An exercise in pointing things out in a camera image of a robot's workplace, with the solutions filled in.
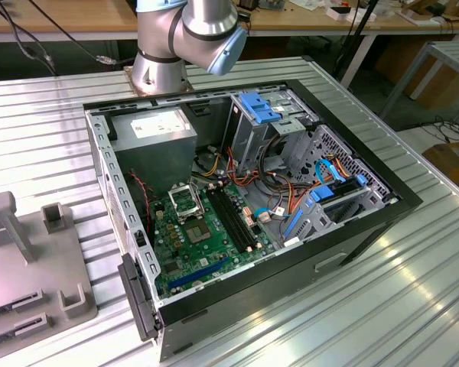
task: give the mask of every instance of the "aluminum table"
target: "aluminum table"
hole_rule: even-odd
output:
[[[241,62],[224,77],[188,73],[196,89],[299,79],[424,203],[356,261],[163,365],[459,365],[459,189],[315,63],[296,57]],[[22,213],[54,201],[73,209],[99,305],[97,318],[0,366],[158,364],[152,344],[138,338],[117,273],[82,110],[132,96],[122,72],[0,82],[0,191],[14,192]]]
[[[413,60],[412,64],[405,71],[392,92],[389,94],[388,99],[386,100],[386,104],[379,113],[381,119],[384,119],[389,111],[391,111],[392,107],[401,96],[403,90],[405,90],[406,86],[410,83],[410,80],[412,80],[417,70],[425,62],[429,55],[435,57],[437,62],[430,69],[425,78],[420,82],[421,86],[418,85],[417,89],[420,88],[423,90],[427,86],[428,82],[430,82],[433,76],[441,68],[443,63],[459,73],[459,41],[427,42],[418,52],[418,55]],[[413,92],[412,98],[415,99],[419,94],[420,93],[417,93],[416,91]],[[456,116],[454,117],[454,120],[459,122],[459,109]]]

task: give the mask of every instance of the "yellow wire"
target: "yellow wire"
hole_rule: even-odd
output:
[[[211,174],[214,174],[214,172],[216,172],[217,162],[219,159],[220,159],[220,155],[218,154],[216,156],[216,160],[214,161],[213,167],[210,169],[210,171],[206,172],[205,174],[202,174],[204,177],[209,177]]]

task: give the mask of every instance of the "power cable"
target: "power cable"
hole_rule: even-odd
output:
[[[49,71],[50,73],[53,75],[53,76],[57,76],[57,72],[54,68],[54,62],[53,62],[53,58],[51,57],[51,55],[46,51],[46,49],[43,47],[43,45],[41,44],[41,42],[32,34],[30,33],[29,31],[25,30],[23,27],[21,27],[20,25],[17,25],[13,19],[11,18],[10,14],[8,13],[7,9],[5,8],[5,6],[2,4],[2,1],[0,0],[0,16],[2,18],[4,18],[7,22],[8,22],[8,25],[10,26],[11,30],[12,30],[12,34],[14,35],[14,39],[15,41],[17,42],[17,45],[19,47],[19,49],[21,50],[21,52],[28,58],[28,59],[31,59],[31,60],[36,60],[36,61],[39,61],[40,63],[42,63]],[[32,48],[30,48],[29,46],[25,46],[23,45],[22,43],[22,40],[20,39],[20,37],[18,36],[18,32],[17,30],[19,30],[20,32],[26,34],[30,39],[32,39],[32,41],[34,41],[36,43],[37,46],[39,46],[39,48],[42,50],[43,52],[43,57],[44,57],[44,60],[42,60],[36,53],[36,51],[34,51]]]
[[[107,56],[102,56],[102,55],[94,55],[90,51],[88,51],[80,42],[78,42],[73,36],[65,31],[63,27],[61,27],[52,17],[50,17],[38,4],[34,2],[34,0],[28,0],[32,6],[36,8],[37,11],[39,11],[48,21],[50,21],[56,28],[58,28],[65,36],[68,37],[70,41],[75,43],[85,54],[89,55],[92,57],[95,61],[99,63],[103,63],[104,65],[121,65],[124,63],[129,63],[133,61],[135,58],[130,57],[129,59],[124,59],[124,60],[116,60],[111,57]]]
[[[335,79],[338,78],[338,74],[342,70],[343,65],[345,65],[345,63],[347,62],[347,59],[350,56],[351,51],[357,47],[360,41],[360,34],[362,33],[362,30],[366,26],[366,23],[369,20],[369,17],[373,13],[374,8],[376,7],[378,2],[379,0],[370,1],[369,6],[367,7],[366,13],[362,17],[359,25],[357,26],[357,29],[355,30],[355,33],[352,36],[352,39],[346,40],[345,47],[344,47],[345,51],[343,52],[343,56],[340,57],[340,59],[337,61],[337,64],[335,65],[334,70],[331,74],[333,78]]]

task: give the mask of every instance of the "black wire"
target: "black wire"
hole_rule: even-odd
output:
[[[429,130],[426,129],[426,127],[431,126],[434,127],[439,134],[441,134],[441,137],[436,135],[435,133],[430,132]],[[436,115],[435,120],[433,122],[423,122],[417,125],[413,125],[413,128],[422,128],[427,134],[437,138],[440,141],[443,141],[447,144],[450,144],[452,141],[459,141],[459,137],[457,136],[449,136],[447,135],[444,131],[442,131],[443,128],[452,131],[455,134],[459,135],[459,122],[453,122],[453,121],[446,121],[442,116]]]
[[[350,34],[352,33],[353,25],[355,24],[355,20],[357,18],[357,13],[358,12],[359,12],[359,2],[357,2],[357,6],[355,7],[355,14],[353,15],[353,20],[352,20],[352,24],[350,25],[350,28],[349,28],[349,33],[345,37],[345,41],[342,43],[342,47],[340,48],[340,51],[338,51],[337,58],[335,59],[335,62],[334,62],[334,68],[337,65],[338,61],[340,61],[340,59],[343,57],[343,49],[345,48],[345,44],[348,42]]]
[[[19,49],[21,50],[21,52],[28,59],[39,61],[40,63],[42,63],[50,71],[50,73],[52,75],[57,76],[57,72],[54,69],[52,58],[47,53],[47,51],[44,49],[44,47],[42,46],[41,42],[36,37],[34,37],[30,32],[26,31],[23,27],[20,27],[19,25],[17,25],[14,22],[14,20],[11,18],[10,14],[8,13],[8,11],[5,8],[5,6],[2,4],[1,0],[0,0],[0,16],[2,16],[8,22],[8,25],[10,26],[10,28],[12,30],[12,33],[14,35],[15,42],[17,43],[17,45],[18,45]],[[36,52],[34,50],[32,50],[30,47],[23,45],[22,40],[18,36],[17,30],[19,30],[19,31],[23,32],[24,34],[26,34],[27,36],[29,36],[40,47],[40,49],[42,49],[42,51],[44,53],[44,59],[45,60],[42,60],[40,57],[38,57]]]
[[[362,33],[362,30],[366,26],[366,23],[368,22],[370,15],[373,13],[374,8],[376,7],[377,3],[379,0],[370,0],[369,1],[369,6],[366,9],[366,12],[364,13],[364,16],[360,20],[359,25],[357,26],[355,33],[352,36],[352,39],[345,43],[345,51],[343,52],[343,56],[338,59],[338,62],[336,65],[334,65],[334,69],[332,71],[331,76],[333,78],[338,78],[338,75],[340,74],[340,71],[342,70],[343,66],[347,62],[347,59],[349,56],[353,53],[353,50],[358,46],[361,37],[360,34]]]
[[[36,8],[37,11],[39,11],[48,21],[50,21],[56,28],[58,28],[65,36],[70,39],[75,45],[77,45],[83,52],[85,52],[87,55],[92,57],[95,61],[98,61],[103,64],[108,64],[108,65],[119,65],[122,63],[128,63],[133,61],[135,58],[130,57],[129,59],[124,59],[124,60],[114,60],[110,57],[105,57],[105,56],[95,56],[92,54],[90,51],[88,51],[80,42],[78,42],[71,34],[69,34],[67,31],[65,31],[57,22],[54,21],[52,17],[50,17],[38,4],[34,2],[34,0],[28,0],[32,6]]]

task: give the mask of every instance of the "ram slot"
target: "ram slot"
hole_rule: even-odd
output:
[[[207,192],[207,198],[238,252],[241,254],[248,246],[253,247],[255,244],[253,235],[238,215],[228,196],[222,190],[212,190]]]

